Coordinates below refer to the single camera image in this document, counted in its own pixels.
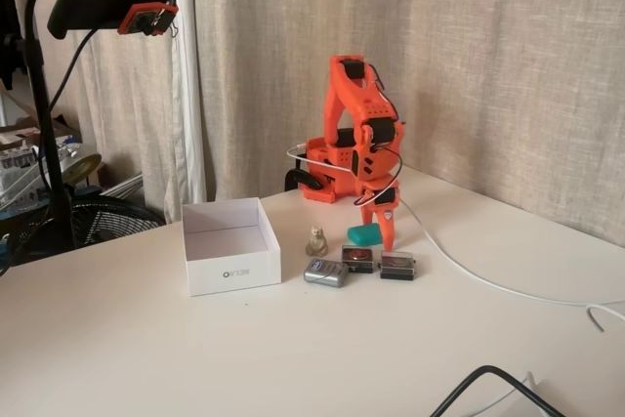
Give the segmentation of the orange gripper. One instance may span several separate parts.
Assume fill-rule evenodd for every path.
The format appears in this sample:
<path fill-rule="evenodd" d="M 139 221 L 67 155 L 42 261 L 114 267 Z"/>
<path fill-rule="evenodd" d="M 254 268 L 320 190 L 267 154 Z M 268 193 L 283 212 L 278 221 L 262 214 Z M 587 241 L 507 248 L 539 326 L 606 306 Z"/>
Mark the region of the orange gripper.
<path fill-rule="evenodd" d="M 371 225 L 376 213 L 384 250 L 393 251 L 396 238 L 395 208 L 399 197 L 397 177 L 383 176 L 369 181 L 358 181 L 357 196 L 362 223 Z"/>

